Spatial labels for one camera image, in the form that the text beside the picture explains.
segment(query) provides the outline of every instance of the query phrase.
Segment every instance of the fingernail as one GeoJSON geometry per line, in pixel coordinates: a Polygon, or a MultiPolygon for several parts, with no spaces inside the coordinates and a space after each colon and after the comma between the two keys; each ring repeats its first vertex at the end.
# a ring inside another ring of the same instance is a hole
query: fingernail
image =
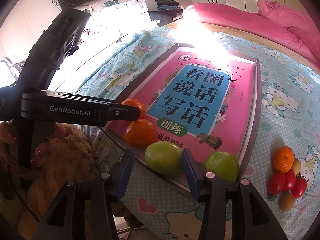
{"type": "Polygon", "coordinates": [[[38,152],[36,153],[36,156],[37,156],[38,158],[40,158],[40,157],[42,156],[42,151],[38,151],[38,152]]]}
{"type": "Polygon", "coordinates": [[[31,168],[35,168],[36,167],[37,162],[36,161],[32,161],[30,162],[30,166],[31,168]]]}
{"type": "Polygon", "coordinates": [[[13,142],[18,139],[18,135],[15,132],[9,132],[9,137],[13,142]]]}

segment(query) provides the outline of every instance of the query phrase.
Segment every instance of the human hand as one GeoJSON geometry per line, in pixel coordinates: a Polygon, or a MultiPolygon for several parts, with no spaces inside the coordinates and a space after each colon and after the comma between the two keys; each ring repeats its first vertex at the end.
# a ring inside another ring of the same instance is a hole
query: human hand
{"type": "MultiPolygon", "coordinates": [[[[49,138],[65,138],[69,133],[61,125],[56,125],[50,134],[49,138]]],[[[0,123],[0,145],[1,149],[5,149],[4,144],[15,144],[19,141],[19,134],[17,130],[10,125],[10,122],[0,123]]],[[[51,146],[48,139],[39,144],[35,149],[35,156],[30,160],[31,168],[40,167],[44,164],[45,158],[50,154],[51,146]]]]}

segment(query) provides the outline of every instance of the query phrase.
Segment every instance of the orange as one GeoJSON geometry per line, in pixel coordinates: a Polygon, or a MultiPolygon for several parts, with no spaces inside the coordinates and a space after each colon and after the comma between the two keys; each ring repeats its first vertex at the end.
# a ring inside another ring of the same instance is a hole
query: orange
{"type": "Polygon", "coordinates": [[[144,105],[139,100],[137,100],[135,98],[128,98],[125,101],[123,101],[121,104],[126,105],[126,106],[135,106],[135,107],[139,108],[139,110],[140,110],[140,117],[139,118],[143,118],[146,113],[146,109],[145,109],[144,105]]]}
{"type": "Polygon", "coordinates": [[[124,137],[131,146],[145,149],[157,141],[157,131],[149,120],[138,119],[129,124],[124,137]]]}
{"type": "Polygon", "coordinates": [[[291,170],[293,162],[294,153],[288,146],[281,146],[277,149],[272,159],[272,165],[275,171],[281,171],[283,173],[291,170]]]}

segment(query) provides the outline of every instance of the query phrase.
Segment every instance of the pink book cover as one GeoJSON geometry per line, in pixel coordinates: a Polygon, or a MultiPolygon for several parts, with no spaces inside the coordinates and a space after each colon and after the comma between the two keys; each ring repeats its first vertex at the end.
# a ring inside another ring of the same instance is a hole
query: pink book cover
{"type": "MultiPolygon", "coordinates": [[[[237,156],[252,104],[253,63],[230,59],[217,68],[196,53],[178,52],[134,98],[146,106],[159,141],[189,148],[196,161],[212,152],[237,156]]],[[[124,138],[127,123],[109,128],[124,138]]]]}

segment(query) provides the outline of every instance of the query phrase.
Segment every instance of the cherry tomato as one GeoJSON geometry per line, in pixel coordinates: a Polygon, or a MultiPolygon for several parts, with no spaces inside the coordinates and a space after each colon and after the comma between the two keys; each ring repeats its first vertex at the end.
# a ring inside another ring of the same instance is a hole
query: cherry tomato
{"type": "Polygon", "coordinates": [[[307,189],[307,180],[305,177],[298,178],[291,191],[295,198],[301,197],[307,189]]]}
{"type": "Polygon", "coordinates": [[[284,174],[285,185],[283,191],[288,191],[293,189],[294,184],[296,183],[296,175],[293,171],[288,171],[284,174]]]}
{"type": "Polygon", "coordinates": [[[270,194],[277,195],[283,190],[284,185],[284,174],[281,171],[278,171],[269,179],[267,190],[270,194]]]}

